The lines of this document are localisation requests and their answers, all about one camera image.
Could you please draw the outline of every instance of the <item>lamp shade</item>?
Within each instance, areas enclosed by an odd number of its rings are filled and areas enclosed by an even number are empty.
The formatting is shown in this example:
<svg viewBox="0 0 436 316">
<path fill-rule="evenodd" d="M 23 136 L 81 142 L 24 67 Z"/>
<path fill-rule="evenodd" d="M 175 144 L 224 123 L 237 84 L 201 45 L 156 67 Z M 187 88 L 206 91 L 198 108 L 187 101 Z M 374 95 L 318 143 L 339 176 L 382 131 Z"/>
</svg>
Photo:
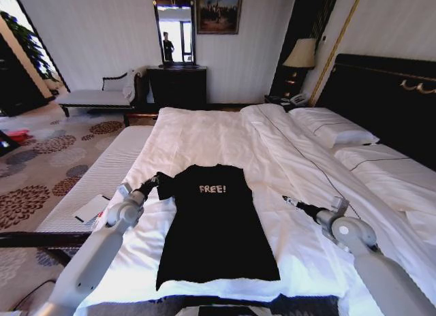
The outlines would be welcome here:
<svg viewBox="0 0 436 316">
<path fill-rule="evenodd" d="M 289 67 L 315 67 L 315 44 L 315 38 L 298 39 L 283 65 Z"/>
</svg>

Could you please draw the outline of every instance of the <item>white robotic arm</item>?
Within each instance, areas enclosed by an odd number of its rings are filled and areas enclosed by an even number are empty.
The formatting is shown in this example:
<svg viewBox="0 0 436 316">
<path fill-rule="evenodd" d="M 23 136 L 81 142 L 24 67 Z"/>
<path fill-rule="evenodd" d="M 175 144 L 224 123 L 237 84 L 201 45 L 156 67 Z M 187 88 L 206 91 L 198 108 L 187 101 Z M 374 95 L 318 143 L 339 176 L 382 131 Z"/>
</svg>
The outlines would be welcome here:
<svg viewBox="0 0 436 316">
<path fill-rule="evenodd" d="M 353 254 L 354 268 L 385 316 L 436 315 L 435 306 L 406 271 L 379 251 L 373 228 L 360 219 L 344 217 L 347 200 L 335 197 L 332 212 L 283 198 L 312 216 L 327 238 Z"/>
<path fill-rule="evenodd" d="M 79 304 L 97 287 L 123 244 L 123 234 L 138 223 L 151 189 L 169 177 L 157 173 L 109 210 L 103 228 L 93 232 L 56 281 L 48 301 L 36 316 L 72 316 Z"/>
</svg>

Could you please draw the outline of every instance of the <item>framed painting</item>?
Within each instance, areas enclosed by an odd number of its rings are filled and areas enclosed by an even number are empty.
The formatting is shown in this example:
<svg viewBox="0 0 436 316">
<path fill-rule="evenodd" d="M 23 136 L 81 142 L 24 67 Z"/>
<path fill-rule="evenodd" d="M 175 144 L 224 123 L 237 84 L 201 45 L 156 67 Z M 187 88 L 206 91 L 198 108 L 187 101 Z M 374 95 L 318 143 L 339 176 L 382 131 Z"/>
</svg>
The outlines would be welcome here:
<svg viewBox="0 0 436 316">
<path fill-rule="evenodd" d="M 236 35 L 242 0 L 196 0 L 197 33 Z"/>
</svg>

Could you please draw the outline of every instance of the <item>bed frame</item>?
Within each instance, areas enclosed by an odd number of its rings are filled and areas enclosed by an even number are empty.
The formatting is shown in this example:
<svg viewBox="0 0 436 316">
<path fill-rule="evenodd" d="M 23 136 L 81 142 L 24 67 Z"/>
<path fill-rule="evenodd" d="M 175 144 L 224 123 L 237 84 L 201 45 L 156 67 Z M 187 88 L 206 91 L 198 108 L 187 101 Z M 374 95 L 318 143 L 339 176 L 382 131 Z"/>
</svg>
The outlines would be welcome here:
<svg viewBox="0 0 436 316">
<path fill-rule="evenodd" d="M 339 54 L 316 107 L 436 170 L 436 62 Z"/>
</svg>

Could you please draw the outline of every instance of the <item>black dresser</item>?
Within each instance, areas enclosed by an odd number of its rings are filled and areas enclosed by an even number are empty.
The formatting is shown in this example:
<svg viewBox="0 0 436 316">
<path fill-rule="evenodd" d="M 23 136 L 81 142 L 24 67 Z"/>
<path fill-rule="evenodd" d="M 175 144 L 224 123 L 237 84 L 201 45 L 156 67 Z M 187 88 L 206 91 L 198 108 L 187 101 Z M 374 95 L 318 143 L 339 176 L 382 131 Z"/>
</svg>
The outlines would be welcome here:
<svg viewBox="0 0 436 316">
<path fill-rule="evenodd" d="M 0 116 L 14 116 L 47 104 L 30 75 L 0 35 Z"/>
<path fill-rule="evenodd" d="M 152 66 L 147 69 L 159 107 L 200 110 L 206 105 L 206 67 Z"/>
</svg>

